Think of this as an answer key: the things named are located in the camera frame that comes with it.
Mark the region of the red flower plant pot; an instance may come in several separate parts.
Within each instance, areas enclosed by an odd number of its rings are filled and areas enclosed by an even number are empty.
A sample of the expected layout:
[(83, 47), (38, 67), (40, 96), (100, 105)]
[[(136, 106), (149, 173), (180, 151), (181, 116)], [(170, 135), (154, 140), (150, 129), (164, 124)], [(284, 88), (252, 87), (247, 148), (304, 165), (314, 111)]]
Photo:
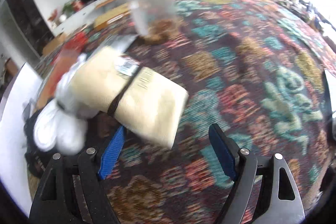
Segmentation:
[(81, 0), (73, 0), (69, 1), (64, 4), (62, 8), (62, 13), (67, 17), (72, 16), (73, 14), (77, 13), (78, 11), (82, 10), (84, 4)]

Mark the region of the cardboard box on floor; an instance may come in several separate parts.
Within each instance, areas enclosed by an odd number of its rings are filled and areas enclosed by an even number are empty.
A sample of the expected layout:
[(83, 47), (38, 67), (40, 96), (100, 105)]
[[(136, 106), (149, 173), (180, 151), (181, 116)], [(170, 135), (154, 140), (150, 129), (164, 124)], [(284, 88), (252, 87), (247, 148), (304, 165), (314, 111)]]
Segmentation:
[(48, 42), (46, 46), (43, 48), (42, 51), (43, 56), (47, 56), (48, 54), (52, 53), (56, 48), (61, 46), (65, 42), (66, 38), (67, 34), (61, 33), (54, 39), (52, 39), (50, 42)]

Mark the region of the clear jar black lid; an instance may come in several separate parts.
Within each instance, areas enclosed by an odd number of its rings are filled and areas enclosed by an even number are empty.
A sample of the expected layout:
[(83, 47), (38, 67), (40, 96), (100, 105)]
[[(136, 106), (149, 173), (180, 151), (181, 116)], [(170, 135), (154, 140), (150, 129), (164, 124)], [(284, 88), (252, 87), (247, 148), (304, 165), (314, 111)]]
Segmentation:
[(137, 34), (148, 44), (179, 36), (175, 0), (126, 0)]

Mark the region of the dark glass display cabinet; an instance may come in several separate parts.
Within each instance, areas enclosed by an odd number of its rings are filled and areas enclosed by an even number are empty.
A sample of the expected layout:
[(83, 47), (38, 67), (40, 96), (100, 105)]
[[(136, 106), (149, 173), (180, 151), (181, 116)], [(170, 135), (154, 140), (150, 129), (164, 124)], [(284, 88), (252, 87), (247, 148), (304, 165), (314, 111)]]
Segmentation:
[(39, 56), (44, 47), (54, 39), (34, 0), (6, 0), (21, 32)]

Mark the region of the cream yellow cloth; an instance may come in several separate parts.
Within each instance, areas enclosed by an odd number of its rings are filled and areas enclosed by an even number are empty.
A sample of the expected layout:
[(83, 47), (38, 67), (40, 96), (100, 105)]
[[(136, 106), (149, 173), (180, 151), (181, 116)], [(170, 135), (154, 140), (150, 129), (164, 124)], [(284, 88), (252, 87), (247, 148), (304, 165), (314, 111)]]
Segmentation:
[(167, 149), (189, 97), (185, 88), (108, 46), (75, 72), (70, 89), (79, 102)]

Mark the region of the white box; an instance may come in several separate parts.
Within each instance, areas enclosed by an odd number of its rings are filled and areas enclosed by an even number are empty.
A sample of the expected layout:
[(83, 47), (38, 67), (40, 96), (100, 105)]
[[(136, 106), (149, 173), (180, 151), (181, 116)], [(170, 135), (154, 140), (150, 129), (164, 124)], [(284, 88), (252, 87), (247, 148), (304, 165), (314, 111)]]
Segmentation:
[(27, 174), (23, 113), (37, 97), (42, 78), (25, 63), (1, 99), (1, 183), (15, 204), (29, 216), (32, 200)]

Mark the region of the yellow book box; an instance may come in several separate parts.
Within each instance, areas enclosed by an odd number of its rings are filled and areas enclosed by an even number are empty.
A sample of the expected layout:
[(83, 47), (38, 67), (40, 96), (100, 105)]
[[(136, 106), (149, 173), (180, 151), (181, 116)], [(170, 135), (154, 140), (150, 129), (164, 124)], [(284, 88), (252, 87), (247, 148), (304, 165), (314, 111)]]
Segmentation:
[(127, 4), (122, 4), (116, 8), (113, 8), (102, 15), (98, 16), (94, 23), (93, 28), (96, 31), (100, 31), (106, 28), (108, 25), (120, 20), (122, 17), (130, 14), (130, 10)]

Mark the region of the colourful woven table cloth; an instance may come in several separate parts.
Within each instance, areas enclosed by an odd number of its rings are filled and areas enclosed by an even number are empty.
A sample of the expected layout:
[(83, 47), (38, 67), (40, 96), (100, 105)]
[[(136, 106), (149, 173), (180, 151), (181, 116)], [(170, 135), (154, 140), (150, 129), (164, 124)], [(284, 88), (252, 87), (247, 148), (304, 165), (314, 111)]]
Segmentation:
[(322, 71), (335, 52), (271, 0), (177, 0), (180, 32), (164, 44), (135, 42), (131, 57), (184, 87), (189, 99), (172, 150), (133, 134), (105, 181), (80, 178), (94, 223), (227, 222), (233, 181), (215, 149), (217, 130), (254, 156), (260, 193), (246, 216), (300, 223), (294, 202), (319, 187), (330, 160)]

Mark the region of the white low tv cabinet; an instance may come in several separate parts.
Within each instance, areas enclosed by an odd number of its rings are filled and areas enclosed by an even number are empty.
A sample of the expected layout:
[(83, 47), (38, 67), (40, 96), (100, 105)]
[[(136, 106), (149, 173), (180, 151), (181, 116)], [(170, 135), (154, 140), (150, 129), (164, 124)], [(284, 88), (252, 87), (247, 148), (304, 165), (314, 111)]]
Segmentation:
[(106, 13), (107, 11), (118, 7), (125, 3), (125, 0), (96, 0), (79, 10), (69, 18), (67, 18), (58, 27), (52, 30), (54, 36), (58, 36), (62, 33), (69, 35), (76, 29), (89, 25), (95, 21), (95, 19)]

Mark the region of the white rolled towel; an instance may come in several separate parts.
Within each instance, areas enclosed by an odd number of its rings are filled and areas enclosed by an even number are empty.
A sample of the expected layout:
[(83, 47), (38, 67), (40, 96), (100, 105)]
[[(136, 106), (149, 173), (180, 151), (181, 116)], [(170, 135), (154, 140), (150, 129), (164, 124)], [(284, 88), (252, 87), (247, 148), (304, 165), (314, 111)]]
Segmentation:
[(75, 98), (70, 82), (86, 60), (85, 53), (79, 55), (76, 63), (71, 65), (57, 83), (54, 98), (38, 114), (33, 139), (43, 152), (56, 149), (63, 155), (76, 155), (84, 148), (87, 120), (96, 116), (98, 111)]

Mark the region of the white wet wipes pack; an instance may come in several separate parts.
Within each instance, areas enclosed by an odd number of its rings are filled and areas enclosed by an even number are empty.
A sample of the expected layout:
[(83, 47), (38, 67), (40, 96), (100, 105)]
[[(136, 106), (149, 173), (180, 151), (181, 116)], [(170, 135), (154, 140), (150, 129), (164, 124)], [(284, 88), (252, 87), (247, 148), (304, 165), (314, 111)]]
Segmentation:
[(90, 52), (99, 51), (103, 47), (111, 47), (119, 53), (124, 53), (133, 44), (133, 42), (138, 38), (138, 35), (127, 34), (127, 35), (110, 35), (104, 41), (102, 41), (96, 48), (90, 50)]

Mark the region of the red organza gift bag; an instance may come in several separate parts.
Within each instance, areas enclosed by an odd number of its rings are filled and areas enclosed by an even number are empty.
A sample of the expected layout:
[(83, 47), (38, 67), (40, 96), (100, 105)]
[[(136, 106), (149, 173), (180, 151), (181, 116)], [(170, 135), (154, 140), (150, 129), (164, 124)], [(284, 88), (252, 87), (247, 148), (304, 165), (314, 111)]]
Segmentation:
[(85, 32), (78, 32), (70, 40), (65, 42), (65, 44), (62, 46), (62, 50), (76, 51), (80, 53), (82, 49), (86, 46), (87, 41), (88, 38)]

